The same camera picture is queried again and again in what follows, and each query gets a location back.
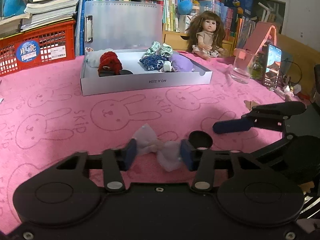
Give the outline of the smartphone with lit screen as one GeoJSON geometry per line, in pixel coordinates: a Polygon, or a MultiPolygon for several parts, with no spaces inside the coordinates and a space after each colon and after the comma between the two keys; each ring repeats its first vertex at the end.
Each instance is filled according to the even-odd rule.
{"type": "Polygon", "coordinates": [[[268,44],[266,63],[263,74],[263,85],[268,88],[277,88],[280,74],[282,50],[273,44],[268,44]]]}

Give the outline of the brown cardboard piece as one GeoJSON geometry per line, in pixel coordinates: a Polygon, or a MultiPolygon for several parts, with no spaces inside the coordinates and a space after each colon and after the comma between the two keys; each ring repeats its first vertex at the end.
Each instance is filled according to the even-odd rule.
{"type": "Polygon", "coordinates": [[[251,111],[253,108],[260,105],[259,103],[255,102],[255,101],[248,101],[248,100],[244,100],[244,104],[249,111],[251,111]]]}

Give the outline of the row of upright books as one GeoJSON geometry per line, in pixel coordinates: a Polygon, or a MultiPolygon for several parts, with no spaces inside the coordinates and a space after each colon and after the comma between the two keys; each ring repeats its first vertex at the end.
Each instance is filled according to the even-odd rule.
{"type": "Polygon", "coordinates": [[[187,34],[190,22],[204,11],[212,11],[217,14],[225,29],[226,40],[229,37],[234,38],[234,49],[238,41],[244,41],[240,38],[243,23],[249,22],[250,35],[255,28],[256,23],[251,17],[238,14],[236,8],[225,6],[225,0],[164,0],[163,9],[163,31],[173,31],[187,34]]]}

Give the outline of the translucent clipboard folder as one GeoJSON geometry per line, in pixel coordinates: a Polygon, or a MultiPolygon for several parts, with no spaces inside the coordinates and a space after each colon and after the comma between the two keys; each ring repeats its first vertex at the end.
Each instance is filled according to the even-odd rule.
{"type": "Polygon", "coordinates": [[[162,41],[162,15],[155,3],[86,2],[84,49],[148,49],[162,41]]]}

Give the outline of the pink phone stand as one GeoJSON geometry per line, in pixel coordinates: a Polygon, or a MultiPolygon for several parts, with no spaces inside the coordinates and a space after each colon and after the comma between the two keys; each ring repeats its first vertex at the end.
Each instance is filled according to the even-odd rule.
{"type": "Polygon", "coordinates": [[[250,54],[257,54],[267,41],[271,41],[274,46],[277,46],[277,28],[272,23],[260,21],[246,40],[242,50],[250,54]]]}

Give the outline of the pink bunny blanket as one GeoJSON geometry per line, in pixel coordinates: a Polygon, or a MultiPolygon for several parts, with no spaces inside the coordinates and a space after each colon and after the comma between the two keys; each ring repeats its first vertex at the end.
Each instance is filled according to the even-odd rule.
{"type": "Polygon", "coordinates": [[[12,204],[16,187],[78,151],[99,154],[123,147],[148,124],[163,141],[180,141],[190,132],[210,134],[215,150],[251,153],[279,140],[279,132],[250,129],[217,135],[213,123],[248,112],[246,101],[281,102],[255,81],[243,85],[226,75],[225,60],[206,62],[208,85],[144,89],[83,96],[83,59],[22,70],[1,78],[1,230],[20,220],[12,204]]]}

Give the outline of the small white patterned bow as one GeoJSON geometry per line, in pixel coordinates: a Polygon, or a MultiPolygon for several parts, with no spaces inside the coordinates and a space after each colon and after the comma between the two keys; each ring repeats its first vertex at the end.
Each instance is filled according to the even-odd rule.
{"type": "Polygon", "coordinates": [[[174,67],[170,61],[165,61],[163,63],[163,67],[159,70],[160,72],[167,73],[167,72],[175,72],[174,67]]]}

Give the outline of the stack of books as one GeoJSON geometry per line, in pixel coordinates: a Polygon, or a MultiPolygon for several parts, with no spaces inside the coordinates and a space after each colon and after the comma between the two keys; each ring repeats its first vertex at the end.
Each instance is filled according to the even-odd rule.
{"type": "Polygon", "coordinates": [[[1,38],[70,20],[76,14],[78,3],[79,0],[26,0],[23,14],[4,18],[4,0],[1,0],[1,38]]]}

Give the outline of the white shallow cardboard box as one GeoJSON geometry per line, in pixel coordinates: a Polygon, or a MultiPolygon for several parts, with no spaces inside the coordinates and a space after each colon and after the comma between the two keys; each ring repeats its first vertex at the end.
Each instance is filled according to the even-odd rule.
{"type": "Polygon", "coordinates": [[[144,54],[141,49],[114,52],[123,70],[128,70],[130,73],[100,77],[98,69],[90,67],[89,61],[84,59],[80,74],[80,87],[84,96],[152,88],[208,85],[212,79],[213,72],[194,60],[192,72],[163,73],[143,69],[139,61],[144,54]]]}

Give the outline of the clear glass mug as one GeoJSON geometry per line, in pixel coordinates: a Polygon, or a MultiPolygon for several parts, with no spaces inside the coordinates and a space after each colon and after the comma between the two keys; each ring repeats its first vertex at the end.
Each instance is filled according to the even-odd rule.
{"type": "Polygon", "coordinates": [[[249,50],[236,48],[234,63],[230,76],[233,80],[248,84],[250,79],[261,80],[263,67],[259,63],[258,55],[249,50]]]}

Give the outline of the green striped scrunchie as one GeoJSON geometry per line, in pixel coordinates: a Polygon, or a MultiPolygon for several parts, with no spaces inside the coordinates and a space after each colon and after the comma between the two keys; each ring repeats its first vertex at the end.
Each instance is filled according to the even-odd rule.
{"type": "Polygon", "coordinates": [[[143,58],[151,55],[159,55],[162,57],[169,58],[171,57],[172,54],[173,54],[173,49],[170,45],[166,43],[160,44],[159,42],[154,41],[151,47],[149,47],[145,52],[145,54],[143,55],[143,58]]]}

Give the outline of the red plastic crate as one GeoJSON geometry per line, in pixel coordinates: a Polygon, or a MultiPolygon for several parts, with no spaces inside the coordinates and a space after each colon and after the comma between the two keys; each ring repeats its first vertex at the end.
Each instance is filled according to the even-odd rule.
{"type": "Polygon", "coordinates": [[[1,39],[1,77],[21,70],[75,59],[75,20],[1,39]]]}

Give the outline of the blue patterned scrunchie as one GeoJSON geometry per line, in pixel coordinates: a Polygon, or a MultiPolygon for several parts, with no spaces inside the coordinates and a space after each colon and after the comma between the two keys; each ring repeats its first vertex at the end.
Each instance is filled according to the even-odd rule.
{"type": "Polygon", "coordinates": [[[164,63],[166,61],[166,57],[155,54],[140,59],[140,63],[142,64],[143,68],[147,71],[160,70],[161,68],[163,68],[164,63]]]}

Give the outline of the brown-haired baby doll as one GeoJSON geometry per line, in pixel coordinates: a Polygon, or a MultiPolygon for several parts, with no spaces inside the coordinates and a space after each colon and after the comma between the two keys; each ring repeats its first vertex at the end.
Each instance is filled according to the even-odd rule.
{"type": "Polygon", "coordinates": [[[210,61],[211,58],[226,57],[228,52],[223,49],[225,29],[221,18],[212,11],[204,11],[196,16],[187,29],[187,51],[210,61]]]}

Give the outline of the wooden drawer organizer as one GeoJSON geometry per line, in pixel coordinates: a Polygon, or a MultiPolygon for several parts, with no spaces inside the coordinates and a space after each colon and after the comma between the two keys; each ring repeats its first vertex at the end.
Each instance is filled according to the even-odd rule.
{"type": "MultiPolygon", "coordinates": [[[[176,51],[187,51],[188,47],[188,34],[173,32],[173,31],[163,31],[163,43],[166,43],[172,47],[173,50],[176,51]]],[[[223,49],[229,51],[230,54],[233,53],[234,50],[234,38],[229,37],[222,42],[223,49]]]]}

